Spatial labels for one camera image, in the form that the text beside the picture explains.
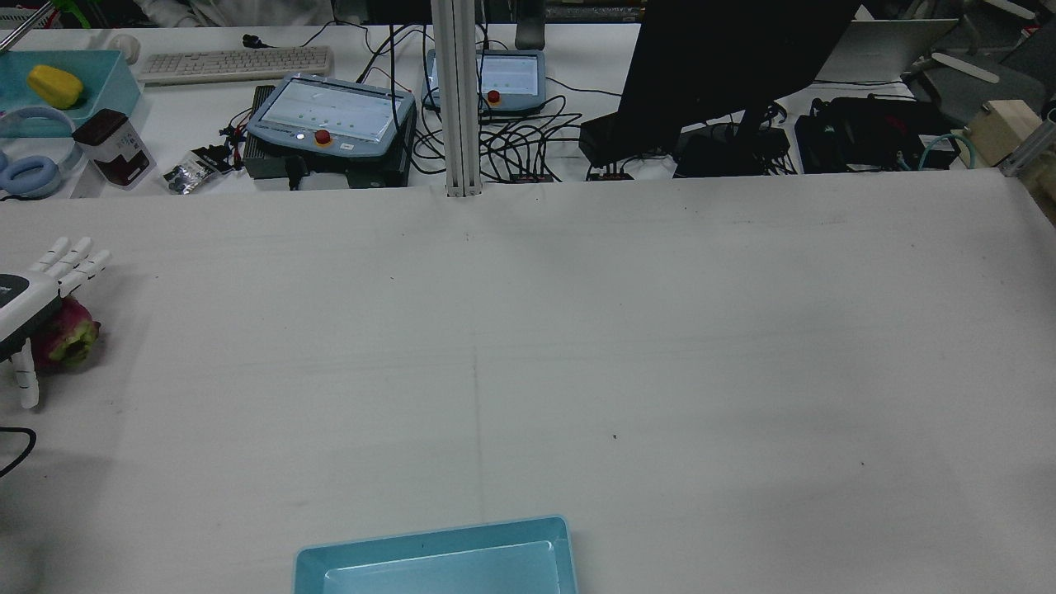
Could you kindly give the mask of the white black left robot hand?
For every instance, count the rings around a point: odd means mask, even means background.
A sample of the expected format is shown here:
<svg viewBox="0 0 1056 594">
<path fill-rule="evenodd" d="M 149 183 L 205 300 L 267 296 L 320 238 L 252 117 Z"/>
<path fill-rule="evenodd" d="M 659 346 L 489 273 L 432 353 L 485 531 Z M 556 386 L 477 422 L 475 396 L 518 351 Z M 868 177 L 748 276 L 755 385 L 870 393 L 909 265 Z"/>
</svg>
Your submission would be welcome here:
<svg viewBox="0 0 1056 594">
<path fill-rule="evenodd" d="M 89 237 L 76 243 L 60 237 L 27 268 L 2 274 L 1 358 L 12 363 L 23 408 L 40 402 L 31 335 L 58 313 L 61 300 L 101 274 L 110 259 L 110 250 L 93 250 Z"/>
</svg>

